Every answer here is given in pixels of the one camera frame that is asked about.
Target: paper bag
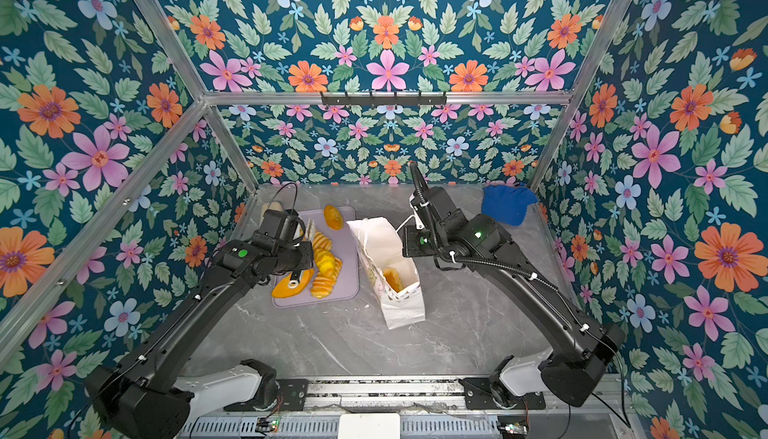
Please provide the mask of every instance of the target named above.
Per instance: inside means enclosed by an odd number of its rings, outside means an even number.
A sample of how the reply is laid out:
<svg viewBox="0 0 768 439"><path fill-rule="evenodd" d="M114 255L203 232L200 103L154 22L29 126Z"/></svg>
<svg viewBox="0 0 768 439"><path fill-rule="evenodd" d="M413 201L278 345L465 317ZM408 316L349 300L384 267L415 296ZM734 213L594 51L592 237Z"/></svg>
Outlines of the paper bag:
<svg viewBox="0 0 768 439"><path fill-rule="evenodd" d="M424 296L413 259L402 257L402 242L392 224L383 217L350 221L357 253L368 280L379 298L389 329L423 321ZM384 279L383 269L394 268L403 290L395 292Z"/></svg>

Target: purple cutting board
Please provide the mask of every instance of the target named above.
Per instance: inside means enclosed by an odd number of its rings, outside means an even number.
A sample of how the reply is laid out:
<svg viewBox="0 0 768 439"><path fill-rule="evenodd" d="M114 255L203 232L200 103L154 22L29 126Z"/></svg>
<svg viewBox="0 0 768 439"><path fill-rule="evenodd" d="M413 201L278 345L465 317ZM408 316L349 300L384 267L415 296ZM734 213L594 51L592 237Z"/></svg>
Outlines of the purple cutting board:
<svg viewBox="0 0 768 439"><path fill-rule="evenodd" d="M312 283L310 282L310 284L297 295L285 299L272 298L272 303L275 306L279 308L289 308L295 305L317 304L318 302L351 299L357 295L357 291L360 290L360 277L357 268L357 247L355 238L352 237L350 226L346 224L349 221L355 220L355 209L351 208L349 205L342 205L338 209L344 218L344 227L340 231L334 231L328 227L326 219L322 215L322 209L299 212L299 217L304 220L304 223L309 223L310 219L314 219L317 230L327 235L328 239L333 241L331 247L333 255L341 259L341 271L339 271L339 277L336 279L336 285L333 286L333 291L326 297L317 299L312 297L312 294L310 293L310 290L312 289ZM275 280L274 285L280 283L283 277L285 277L285 275L280 276L279 279Z"/></svg>

